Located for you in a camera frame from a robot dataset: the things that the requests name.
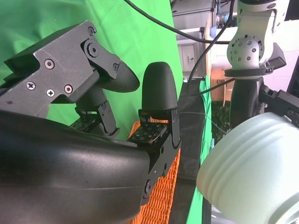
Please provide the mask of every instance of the green backdrop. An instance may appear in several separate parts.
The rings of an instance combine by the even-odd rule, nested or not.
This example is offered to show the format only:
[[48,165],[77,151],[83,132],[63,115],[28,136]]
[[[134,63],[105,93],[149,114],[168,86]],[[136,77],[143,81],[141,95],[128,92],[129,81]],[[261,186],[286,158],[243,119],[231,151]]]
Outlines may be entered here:
[[[173,26],[169,0],[132,2]],[[183,75],[175,34],[144,18],[123,0],[1,0],[0,80],[11,73],[3,61],[51,33],[85,20],[92,21],[97,28],[98,42],[117,54],[141,83],[148,64],[167,62],[179,95]],[[132,124],[138,120],[141,89],[142,86],[132,93],[105,91],[121,129],[119,139],[127,139]],[[74,107],[51,105],[48,119],[70,125],[78,118]]]

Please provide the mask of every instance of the orange basket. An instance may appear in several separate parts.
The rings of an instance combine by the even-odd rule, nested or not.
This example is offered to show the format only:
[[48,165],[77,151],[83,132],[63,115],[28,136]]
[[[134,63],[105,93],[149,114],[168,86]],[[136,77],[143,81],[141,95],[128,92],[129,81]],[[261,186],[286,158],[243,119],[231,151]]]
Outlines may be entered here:
[[[165,120],[151,119],[151,122],[168,123]],[[130,136],[138,129],[140,122],[135,122]],[[142,206],[139,214],[127,224],[168,224],[174,188],[176,185],[180,150],[166,177],[160,177],[149,197],[149,202]]]

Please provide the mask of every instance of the black fabric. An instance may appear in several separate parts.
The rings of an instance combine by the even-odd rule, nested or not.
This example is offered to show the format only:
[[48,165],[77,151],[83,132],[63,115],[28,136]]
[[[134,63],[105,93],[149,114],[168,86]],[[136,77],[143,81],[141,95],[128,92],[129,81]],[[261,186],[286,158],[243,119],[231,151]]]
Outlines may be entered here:
[[203,198],[202,202],[202,222],[201,224],[211,224],[212,205],[209,201]]
[[189,93],[187,92],[187,83],[183,83],[178,100],[179,113],[196,112],[203,114],[184,113],[179,115],[182,147],[169,224],[186,223],[196,187],[205,125],[205,108],[202,97],[190,96],[190,94],[199,92],[200,82],[200,79],[192,80]]

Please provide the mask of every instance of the white bowl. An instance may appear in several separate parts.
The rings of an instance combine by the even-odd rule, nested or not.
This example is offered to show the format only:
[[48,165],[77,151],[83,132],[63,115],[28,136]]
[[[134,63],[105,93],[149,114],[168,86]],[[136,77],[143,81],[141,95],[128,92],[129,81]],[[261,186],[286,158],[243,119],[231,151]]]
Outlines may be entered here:
[[299,129],[273,113],[226,135],[200,167],[197,187],[239,224],[289,224],[299,217]]

